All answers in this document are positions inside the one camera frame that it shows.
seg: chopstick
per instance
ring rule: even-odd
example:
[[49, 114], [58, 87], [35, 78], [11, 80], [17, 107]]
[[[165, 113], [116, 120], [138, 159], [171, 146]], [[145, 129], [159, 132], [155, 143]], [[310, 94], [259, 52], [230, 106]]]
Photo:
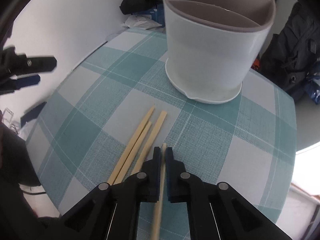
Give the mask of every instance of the chopstick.
[[161, 172], [160, 172], [160, 194], [159, 201], [155, 204], [153, 209], [153, 221], [152, 221], [152, 231], [150, 240], [159, 240], [160, 236], [160, 224], [163, 206], [163, 191], [164, 191], [164, 177], [165, 177], [165, 151], [167, 149], [167, 144], [162, 145], [162, 156], [161, 156]]
[[109, 177], [109, 179], [107, 181], [110, 185], [112, 185], [115, 182], [115, 180], [116, 180], [116, 178], [117, 178], [122, 166], [124, 165], [128, 155], [130, 154], [130, 152], [131, 152], [132, 148], [134, 147], [135, 143], [137, 142], [137, 140], [138, 140], [143, 128], [145, 127], [146, 123], [148, 122], [148, 120], [149, 120], [149, 118], [150, 118], [150, 116], [151, 116], [151, 114], [152, 114], [154, 109], [155, 109], [155, 106], [152, 106], [149, 109], [149, 111], [147, 112], [147, 114], [142, 119], [141, 123], [139, 124], [138, 128], [135, 130], [134, 134], [132, 135], [127, 147], [124, 149], [121, 157], [118, 160], [118, 163], [116, 164], [113, 172], [111, 173], [111, 175], [110, 175], [110, 177]]
[[137, 155], [137, 152], [142, 144], [142, 141], [144, 140], [144, 138], [146, 137], [150, 127], [151, 127], [152, 122], [149, 121], [146, 125], [146, 127], [143, 129], [141, 135], [139, 136], [139, 139], [137, 140], [137, 142], [135, 143], [134, 147], [132, 148], [127, 160], [125, 161], [125, 163], [123, 164], [115, 182], [113, 184], [118, 184], [121, 183], [124, 176], [126, 175], [128, 169], [131, 166], [131, 163], [133, 161], [133, 159], [135, 158], [135, 156]]
[[141, 170], [141, 167], [142, 167], [142, 164], [148, 154], [148, 152], [150, 151], [150, 148], [154, 142], [154, 140], [156, 139], [156, 136], [158, 135], [158, 132], [163, 124], [163, 121], [165, 119], [167, 115], [167, 112], [166, 111], [161, 111], [159, 117], [158, 117], [158, 120], [156, 121], [156, 124], [155, 126], [153, 127], [151, 133], [150, 133], [150, 136], [146, 142], [146, 144], [144, 145], [142, 151], [141, 151], [141, 154], [136, 162], [136, 165], [134, 166], [132, 172], [131, 172], [131, 175], [132, 174], [135, 174], [137, 172], [139, 172]]

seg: tablecloth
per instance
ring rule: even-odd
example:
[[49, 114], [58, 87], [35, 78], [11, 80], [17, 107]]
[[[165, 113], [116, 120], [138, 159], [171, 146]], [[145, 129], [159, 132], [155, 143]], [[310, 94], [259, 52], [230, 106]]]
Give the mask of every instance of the tablecloth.
[[[168, 115], [153, 146], [166, 142], [188, 172], [209, 183], [228, 182], [276, 222], [295, 159], [292, 98], [250, 70], [234, 100], [202, 104], [170, 84], [167, 57], [165, 34], [129, 29], [94, 51], [57, 88], [26, 142], [48, 196], [64, 214], [106, 181], [154, 104], [153, 124], [162, 110]], [[152, 212], [153, 204], [141, 204], [137, 239], [148, 239]], [[160, 237], [190, 238], [185, 203], [164, 198]]]

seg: screw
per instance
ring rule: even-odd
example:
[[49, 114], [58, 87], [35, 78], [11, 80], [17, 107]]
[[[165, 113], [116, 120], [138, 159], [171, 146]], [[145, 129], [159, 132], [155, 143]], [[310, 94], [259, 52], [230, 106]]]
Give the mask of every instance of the screw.
[[219, 189], [227, 190], [228, 188], [229, 188], [229, 185], [225, 182], [222, 182], [219, 184]]
[[98, 188], [99, 188], [100, 190], [106, 190], [108, 187], [109, 187], [109, 184], [106, 183], [106, 182], [102, 182], [102, 183], [100, 183], [99, 186], [98, 186]]
[[139, 172], [139, 173], [137, 174], [137, 178], [138, 178], [138, 179], [144, 179], [146, 176], [147, 176], [147, 175], [146, 175], [144, 172]]
[[183, 172], [180, 174], [180, 177], [183, 179], [189, 179], [190, 178], [190, 174], [187, 172]]

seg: black cable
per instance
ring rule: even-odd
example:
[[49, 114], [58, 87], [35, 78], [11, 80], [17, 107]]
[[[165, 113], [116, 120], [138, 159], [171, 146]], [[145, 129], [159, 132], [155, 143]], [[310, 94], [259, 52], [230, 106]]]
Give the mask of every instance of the black cable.
[[27, 194], [27, 195], [41, 195], [41, 194], [46, 194], [46, 192], [35, 192], [35, 193], [32, 193], [32, 192], [27, 192], [27, 191], [24, 191], [24, 190], [21, 190], [24, 194]]

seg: table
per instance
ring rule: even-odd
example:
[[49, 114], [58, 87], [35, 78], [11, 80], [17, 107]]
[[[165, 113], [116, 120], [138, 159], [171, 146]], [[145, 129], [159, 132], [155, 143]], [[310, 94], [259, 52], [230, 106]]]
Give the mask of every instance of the table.
[[[250, 70], [234, 100], [202, 104], [170, 84], [167, 57], [165, 34], [129, 29], [94, 51], [57, 88], [27, 139], [48, 196], [64, 214], [106, 181], [154, 104], [153, 124], [161, 110], [168, 112], [154, 146], [166, 142], [188, 172], [209, 183], [228, 182], [276, 222], [295, 159], [292, 98]], [[190, 239], [186, 205], [164, 199], [161, 238]], [[152, 212], [153, 204], [141, 204], [137, 239], [148, 239]]]

